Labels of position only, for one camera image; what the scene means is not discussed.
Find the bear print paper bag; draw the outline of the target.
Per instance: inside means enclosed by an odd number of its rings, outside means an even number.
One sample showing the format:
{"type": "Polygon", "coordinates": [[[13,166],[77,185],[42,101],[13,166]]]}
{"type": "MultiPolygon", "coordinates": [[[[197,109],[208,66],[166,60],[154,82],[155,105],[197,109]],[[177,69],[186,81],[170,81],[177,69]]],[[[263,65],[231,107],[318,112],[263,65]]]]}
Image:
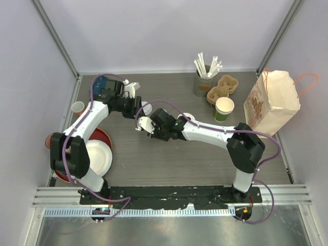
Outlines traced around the bear print paper bag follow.
{"type": "Polygon", "coordinates": [[[247,96],[243,107],[246,124],[253,131],[273,136],[301,107],[299,97],[318,82],[318,75],[307,73],[293,80],[287,71],[264,68],[247,96]],[[311,86],[298,93],[295,83],[305,76],[314,76],[311,86]]]}

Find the white paper plate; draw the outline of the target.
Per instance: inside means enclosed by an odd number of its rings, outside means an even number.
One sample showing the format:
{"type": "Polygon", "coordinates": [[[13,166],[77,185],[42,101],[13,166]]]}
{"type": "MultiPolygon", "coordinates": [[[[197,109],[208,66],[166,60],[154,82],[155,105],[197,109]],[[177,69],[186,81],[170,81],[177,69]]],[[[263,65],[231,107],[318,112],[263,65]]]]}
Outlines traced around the white paper plate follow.
{"type": "Polygon", "coordinates": [[[90,168],[103,177],[112,165],[113,155],[110,147],[100,140],[89,140],[86,144],[90,159],[90,168]]]}

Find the white plastic cup lid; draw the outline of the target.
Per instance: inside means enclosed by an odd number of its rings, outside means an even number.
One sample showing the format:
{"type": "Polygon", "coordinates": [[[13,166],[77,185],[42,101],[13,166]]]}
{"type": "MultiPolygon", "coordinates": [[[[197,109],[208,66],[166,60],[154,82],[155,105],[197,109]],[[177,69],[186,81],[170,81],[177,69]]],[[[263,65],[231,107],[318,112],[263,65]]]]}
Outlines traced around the white plastic cup lid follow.
{"type": "Polygon", "coordinates": [[[193,120],[195,120],[195,117],[194,117],[192,114],[190,114],[190,113],[183,113],[182,115],[183,115],[183,117],[184,117],[187,121],[193,121],[193,120]]]}

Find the small pink cup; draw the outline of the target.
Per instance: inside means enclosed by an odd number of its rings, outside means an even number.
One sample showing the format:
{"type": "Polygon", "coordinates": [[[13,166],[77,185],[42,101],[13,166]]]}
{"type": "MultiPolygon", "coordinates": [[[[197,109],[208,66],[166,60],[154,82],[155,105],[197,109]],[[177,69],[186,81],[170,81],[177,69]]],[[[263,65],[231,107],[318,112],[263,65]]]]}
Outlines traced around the small pink cup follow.
{"type": "Polygon", "coordinates": [[[71,111],[80,116],[83,114],[84,110],[85,110],[85,104],[82,101],[76,101],[72,104],[71,106],[71,111]]]}

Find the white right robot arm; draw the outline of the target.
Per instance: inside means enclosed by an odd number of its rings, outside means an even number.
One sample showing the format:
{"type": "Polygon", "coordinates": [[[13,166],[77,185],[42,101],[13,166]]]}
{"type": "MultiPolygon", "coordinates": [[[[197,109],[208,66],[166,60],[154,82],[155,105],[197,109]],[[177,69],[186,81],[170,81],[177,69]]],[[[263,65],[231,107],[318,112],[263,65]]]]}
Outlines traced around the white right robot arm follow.
{"type": "Polygon", "coordinates": [[[255,168],[262,158],[265,144],[255,134],[234,132],[250,130],[247,124],[240,123],[237,127],[216,126],[199,122],[189,113],[174,118],[159,108],[150,117],[141,117],[138,126],[147,131],[150,138],[199,141],[227,150],[236,168],[232,198],[236,202],[244,202],[249,198],[255,168]]]}

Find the white plastic lid stack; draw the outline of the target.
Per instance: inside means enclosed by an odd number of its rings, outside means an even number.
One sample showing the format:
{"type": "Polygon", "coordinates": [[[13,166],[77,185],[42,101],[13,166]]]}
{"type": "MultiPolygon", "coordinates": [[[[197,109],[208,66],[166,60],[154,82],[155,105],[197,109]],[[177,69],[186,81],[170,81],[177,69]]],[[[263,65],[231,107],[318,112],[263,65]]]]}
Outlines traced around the white plastic lid stack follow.
{"type": "Polygon", "coordinates": [[[152,113],[152,105],[149,104],[147,101],[142,101],[141,102],[142,105],[142,111],[144,113],[145,116],[149,116],[152,113]]]}

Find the stacked green paper cups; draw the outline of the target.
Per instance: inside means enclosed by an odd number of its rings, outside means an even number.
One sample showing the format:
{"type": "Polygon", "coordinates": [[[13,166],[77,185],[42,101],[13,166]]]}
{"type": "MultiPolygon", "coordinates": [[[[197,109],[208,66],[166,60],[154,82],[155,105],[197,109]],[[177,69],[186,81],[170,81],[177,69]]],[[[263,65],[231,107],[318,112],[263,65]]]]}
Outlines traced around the stacked green paper cups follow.
{"type": "Polygon", "coordinates": [[[234,102],[228,97],[220,97],[215,103],[215,115],[214,118],[217,122],[223,122],[234,110],[234,102]]]}

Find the brown pulp cup carrier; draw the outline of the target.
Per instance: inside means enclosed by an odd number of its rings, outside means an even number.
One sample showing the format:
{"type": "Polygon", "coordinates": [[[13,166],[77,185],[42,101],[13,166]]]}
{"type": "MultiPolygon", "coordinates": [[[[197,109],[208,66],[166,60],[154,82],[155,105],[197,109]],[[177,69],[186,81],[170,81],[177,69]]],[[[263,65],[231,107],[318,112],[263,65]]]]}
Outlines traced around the brown pulp cup carrier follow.
{"type": "Polygon", "coordinates": [[[221,97],[229,97],[237,89],[239,82],[230,75],[224,75],[218,81],[217,86],[211,88],[207,93],[207,102],[215,105],[216,101],[221,97]]]}

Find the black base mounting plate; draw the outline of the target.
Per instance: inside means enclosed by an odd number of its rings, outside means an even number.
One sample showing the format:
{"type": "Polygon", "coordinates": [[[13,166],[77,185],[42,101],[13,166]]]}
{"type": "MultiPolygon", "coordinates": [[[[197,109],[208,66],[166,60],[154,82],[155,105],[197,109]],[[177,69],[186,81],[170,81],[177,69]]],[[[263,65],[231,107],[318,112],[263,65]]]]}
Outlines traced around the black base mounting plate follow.
{"type": "Polygon", "coordinates": [[[262,203],[260,188],[245,194],[225,186],[110,187],[106,199],[130,197],[126,209],[178,210],[193,204],[196,210],[223,209],[228,204],[262,203]]]}

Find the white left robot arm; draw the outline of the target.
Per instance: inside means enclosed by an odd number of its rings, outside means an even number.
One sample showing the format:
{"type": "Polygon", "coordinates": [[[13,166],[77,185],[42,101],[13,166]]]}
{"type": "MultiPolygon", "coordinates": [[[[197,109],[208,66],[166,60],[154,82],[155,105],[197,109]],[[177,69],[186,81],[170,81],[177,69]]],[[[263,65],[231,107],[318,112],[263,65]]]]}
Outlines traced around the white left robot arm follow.
{"type": "Polygon", "coordinates": [[[88,189],[97,204],[109,198],[105,179],[90,168],[86,143],[98,125],[111,113],[119,112],[124,118],[134,119],[141,107],[141,98],[135,94],[139,83],[107,79],[105,88],[91,91],[90,101],[75,123],[62,133],[50,138],[50,167],[53,171],[75,178],[88,189]]]}

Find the pink floral mug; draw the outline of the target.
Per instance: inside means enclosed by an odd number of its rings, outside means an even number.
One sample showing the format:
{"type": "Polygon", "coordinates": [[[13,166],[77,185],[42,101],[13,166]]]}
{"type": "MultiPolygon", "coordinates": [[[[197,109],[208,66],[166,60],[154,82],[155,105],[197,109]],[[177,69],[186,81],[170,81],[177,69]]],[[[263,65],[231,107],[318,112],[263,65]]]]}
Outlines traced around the pink floral mug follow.
{"type": "Polygon", "coordinates": [[[51,147],[51,137],[53,133],[51,133],[45,140],[45,146],[49,149],[51,147]]]}

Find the grey straw holder cup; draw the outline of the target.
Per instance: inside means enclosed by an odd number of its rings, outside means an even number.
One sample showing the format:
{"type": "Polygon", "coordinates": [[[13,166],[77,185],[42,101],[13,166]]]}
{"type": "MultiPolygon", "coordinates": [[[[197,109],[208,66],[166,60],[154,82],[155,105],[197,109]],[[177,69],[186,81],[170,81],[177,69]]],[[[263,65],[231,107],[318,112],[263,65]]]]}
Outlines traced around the grey straw holder cup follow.
{"type": "Polygon", "coordinates": [[[193,82],[193,93],[197,97],[206,97],[209,90],[212,88],[214,78],[203,79],[199,76],[198,71],[195,73],[193,82]]]}

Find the blue ceramic dish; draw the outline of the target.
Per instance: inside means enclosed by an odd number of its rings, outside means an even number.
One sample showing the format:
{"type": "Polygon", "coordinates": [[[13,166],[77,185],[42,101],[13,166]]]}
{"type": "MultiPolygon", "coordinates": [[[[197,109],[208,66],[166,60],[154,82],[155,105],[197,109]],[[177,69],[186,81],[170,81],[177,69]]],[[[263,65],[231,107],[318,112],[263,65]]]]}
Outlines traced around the blue ceramic dish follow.
{"type": "Polygon", "coordinates": [[[108,78],[105,76],[99,76],[92,86],[92,95],[97,96],[99,94],[102,94],[104,90],[106,89],[108,78]]]}

